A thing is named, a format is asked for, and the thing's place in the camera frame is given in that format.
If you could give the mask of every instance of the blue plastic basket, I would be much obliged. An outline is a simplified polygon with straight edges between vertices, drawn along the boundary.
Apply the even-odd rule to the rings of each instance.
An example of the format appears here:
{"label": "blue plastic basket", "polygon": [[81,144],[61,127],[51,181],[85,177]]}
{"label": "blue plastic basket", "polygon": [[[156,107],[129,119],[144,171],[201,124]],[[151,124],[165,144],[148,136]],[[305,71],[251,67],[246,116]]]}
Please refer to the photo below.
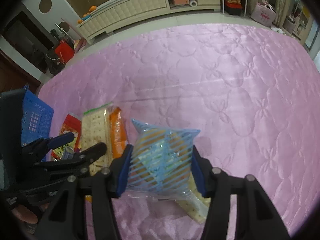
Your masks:
{"label": "blue plastic basket", "polygon": [[52,116],[53,109],[26,88],[21,124],[22,146],[39,138],[48,138]]}

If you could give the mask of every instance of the bed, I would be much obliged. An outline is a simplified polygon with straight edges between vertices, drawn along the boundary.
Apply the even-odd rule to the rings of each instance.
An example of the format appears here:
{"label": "bed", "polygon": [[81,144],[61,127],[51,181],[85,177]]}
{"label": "bed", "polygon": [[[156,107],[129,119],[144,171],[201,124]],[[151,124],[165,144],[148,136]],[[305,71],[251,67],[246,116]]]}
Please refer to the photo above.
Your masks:
{"label": "bed", "polygon": [[[203,24],[141,34],[91,54],[47,82],[51,136],[68,114],[113,101],[131,118],[201,129],[201,156],[254,174],[292,235],[320,192],[320,74],[294,39],[244,25]],[[203,225],[173,201],[113,200],[123,239],[199,239]],[[234,237],[231,202],[228,239]]]}

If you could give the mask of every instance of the orange fruit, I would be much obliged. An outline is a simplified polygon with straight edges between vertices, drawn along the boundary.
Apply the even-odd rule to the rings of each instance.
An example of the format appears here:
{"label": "orange fruit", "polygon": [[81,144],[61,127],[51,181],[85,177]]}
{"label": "orange fruit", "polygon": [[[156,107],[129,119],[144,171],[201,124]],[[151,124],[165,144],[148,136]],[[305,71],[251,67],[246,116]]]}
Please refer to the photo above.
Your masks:
{"label": "orange fruit", "polygon": [[91,6],[89,12],[93,12],[97,7],[95,5]]}

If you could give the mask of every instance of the curtain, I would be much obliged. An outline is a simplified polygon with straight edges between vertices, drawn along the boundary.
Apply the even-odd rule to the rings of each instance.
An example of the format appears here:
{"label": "curtain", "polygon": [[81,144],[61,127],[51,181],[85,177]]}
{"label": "curtain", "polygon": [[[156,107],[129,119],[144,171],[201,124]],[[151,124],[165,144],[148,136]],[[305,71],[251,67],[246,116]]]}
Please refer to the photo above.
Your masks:
{"label": "curtain", "polygon": [[284,13],[284,5],[286,0],[276,0],[276,19],[274,20],[274,24],[279,26],[281,18]]}

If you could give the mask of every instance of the pink bag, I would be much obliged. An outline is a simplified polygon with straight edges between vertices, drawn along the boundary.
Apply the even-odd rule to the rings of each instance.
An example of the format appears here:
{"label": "pink bag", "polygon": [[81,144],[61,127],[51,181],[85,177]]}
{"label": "pink bag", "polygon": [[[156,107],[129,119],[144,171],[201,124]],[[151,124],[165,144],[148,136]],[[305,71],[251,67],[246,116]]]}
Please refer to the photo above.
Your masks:
{"label": "pink bag", "polygon": [[251,18],[266,27],[270,27],[276,18],[276,13],[272,10],[272,6],[267,2],[264,4],[257,3],[253,9]]}

